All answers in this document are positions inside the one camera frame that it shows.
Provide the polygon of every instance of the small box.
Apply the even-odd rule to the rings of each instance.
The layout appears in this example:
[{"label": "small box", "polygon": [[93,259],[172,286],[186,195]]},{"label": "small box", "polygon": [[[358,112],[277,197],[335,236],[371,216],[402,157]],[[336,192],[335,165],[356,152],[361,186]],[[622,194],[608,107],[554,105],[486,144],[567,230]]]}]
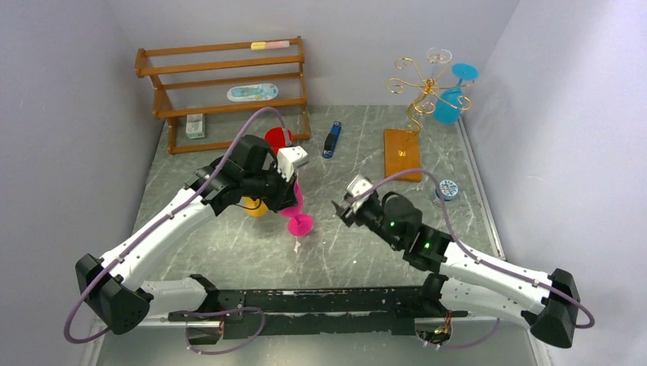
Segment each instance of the small box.
[{"label": "small box", "polygon": [[204,114],[186,116],[186,136],[189,139],[204,139]]}]

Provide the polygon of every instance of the wooden base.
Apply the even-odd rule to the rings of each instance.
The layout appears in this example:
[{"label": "wooden base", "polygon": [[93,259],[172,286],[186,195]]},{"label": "wooden base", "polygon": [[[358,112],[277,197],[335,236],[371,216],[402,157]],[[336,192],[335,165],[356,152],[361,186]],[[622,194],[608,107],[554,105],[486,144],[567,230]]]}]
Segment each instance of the wooden base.
[{"label": "wooden base", "polygon": [[[411,137],[406,130],[385,130],[385,176],[389,177],[403,170],[420,168],[420,145],[418,136]],[[421,173],[403,175],[396,181],[422,181]]]},{"label": "wooden base", "polygon": [[[302,105],[301,110],[304,118],[305,132],[294,133],[292,135],[293,141],[304,141],[304,140],[310,139],[310,119],[307,116],[307,106]],[[171,155],[183,154],[183,153],[194,153],[197,151],[206,151],[206,150],[226,149],[231,145],[231,141],[227,141],[223,143],[204,143],[201,145],[176,146],[175,144],[178,136],[177,135],[178,118],[168,117],[166,118],[166,122],[169,124],[169,145],[167,150]]]}]

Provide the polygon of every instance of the blue stapler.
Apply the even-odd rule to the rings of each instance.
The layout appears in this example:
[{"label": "blue stapler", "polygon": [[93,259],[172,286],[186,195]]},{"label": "blue stapler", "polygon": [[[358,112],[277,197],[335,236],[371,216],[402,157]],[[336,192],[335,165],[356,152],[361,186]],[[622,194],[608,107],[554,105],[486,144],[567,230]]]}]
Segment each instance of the blue stapler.
[{"label": "blue stapler", "polygon": [[330,159],[335,153],[335,146],[337,146],[337,140],[340,139],[340,134],[342,133],[342,123],[338,120],[333,124],[333,128],[330,129],[330,133],[326,137],[326,142],[323,143],[323,154],[324,158]]}]

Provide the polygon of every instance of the white wall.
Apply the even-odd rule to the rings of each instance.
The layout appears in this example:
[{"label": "white wall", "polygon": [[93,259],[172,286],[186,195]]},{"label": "white wall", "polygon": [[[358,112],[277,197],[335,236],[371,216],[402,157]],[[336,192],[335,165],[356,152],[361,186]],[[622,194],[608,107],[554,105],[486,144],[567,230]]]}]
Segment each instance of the white wall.
[{"label": "white wall", "polygon": [[558,366],[645,364],[646,19],[640,0],[522,0],[465,116],[507,256],[570,271],[597,316]]},{"label": "white wall", "polygon": [[519,0],[108,0],[137,47],[289,38],[301,35],[312,104],[409,104],[386,80],[416,73],[400,57],[426,62],[430,47],[482,69]]},{"label": "white wall", "polygon": [[104,2],[0,8],[0,364],[75,365],[74,264],[132,230],[161,123]]}]

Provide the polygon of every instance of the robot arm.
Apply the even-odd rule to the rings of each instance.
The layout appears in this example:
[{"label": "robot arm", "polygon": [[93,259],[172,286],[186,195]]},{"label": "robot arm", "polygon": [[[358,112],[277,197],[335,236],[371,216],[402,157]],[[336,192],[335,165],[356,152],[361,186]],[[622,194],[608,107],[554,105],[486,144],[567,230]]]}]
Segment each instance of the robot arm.
[{"label": "robot arm", "polygon": [[[270,158],[269,168],[264,169]],[[243,196],[260,199],[275,212],[297,204],[295,171],[307,164],[307,153],[295,146],[280,149],[275,156],[265,140],[247,135],[200,196],[146,236],[126,258],[119,257],[134,238],[192,197],[221,159],[198,169],[171,202],[132,237],[100,258],[88,254],[76,263],[79,288],[83,292],[104,268],[102,263],[118,258],[119,263],[85,299],[113,333],[128,332],[146,316],[217,305],[218,290],[202,276],[192,275],[180,281],[145,281],[175,244],[199,225],[237,204]]]},{"label": "robot arm", "polygon": [[[551,345],[567,348],[572,344],[578,308],[554,296],[539,284],[555,287],[579,301],[573,277],[556,269],[552,274],[532,271],[464,246],[475,260],[453,242],[449,234],[422,223],[422,212],[408,199],[388,192],[380,200],[373,191],[360,199],[373,184],[358,175],[348,185],[347,207],[336,207],[337,216],[347,225],[367,226],[393,250],[404,251],[403,259],[421,271],[430,271],[425,288],[435,296],[433,305],[443,313],[448,309],[492,315],[520,324]],[[509,273],[533,278],[522,281]]]}]

